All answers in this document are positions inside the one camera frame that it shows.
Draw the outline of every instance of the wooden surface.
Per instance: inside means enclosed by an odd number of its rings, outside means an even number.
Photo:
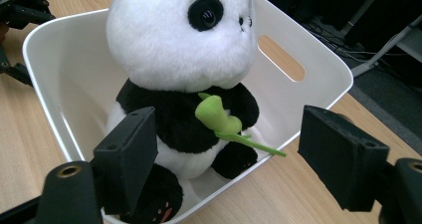
[[[110,0],[48,0],[57,17],[107,8]],[[23,62],[22,43],[34,29],[13,31],[3,44],[12,64]],[[34,90],[0,76],[0,212],[40,195],[46,174],[65,160]],[[388,160],[420,158],[350,95],[332,109],[391,147]],[[307,163],[298,141],[211,201],[186,223],[377,223],[372,212],[342,211]]]

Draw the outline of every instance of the black eye patch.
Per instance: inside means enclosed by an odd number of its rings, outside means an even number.
[[[215,27],[223,17],[223,12],[219,0],[196,0],[190,5],[187,17],[190,25],[202,32]]]

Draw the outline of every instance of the panda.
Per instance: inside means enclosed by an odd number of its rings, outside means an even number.
[[[128,113],[154,107],[158,155],[130,223],[171,219],[183,202],[181,179],[214,168],[235,178],[257,162],[256,151],[218,138],[196,116],[198,93],[221,98],[242,130],[259,108],[241,81],[257,49],[252,0],[112,0],[108,46],[128,79],[116,97],[106,129]]]

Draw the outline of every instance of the panda head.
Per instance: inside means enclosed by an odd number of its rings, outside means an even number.
[[[136,85],[193,93],[230,89],[256,52],[252,0],[113,0],[110,51]]]

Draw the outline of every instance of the white plastic bin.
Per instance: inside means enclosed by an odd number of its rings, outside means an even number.
[[[250,130],[253,140],[281,149],[299,135],[304,105],[329,109],[350,89],[352,75],[339,57],[286,14],[266,0],[254,1],[257,36],[270,37],[305,70],[304,79],[294,82],[259,51],[243,82],[261,111]],[[105,137],[107,114],[127,79],[108,51],[106,16],[107,10],[100,10],[56,19],[35,29],[24,44],[34,88],[68,161],[93,158]],[[169,222],[191,215],[270,157],[259,152],[258,163],[234,180],[209,169],[182,183],[185,201]]]

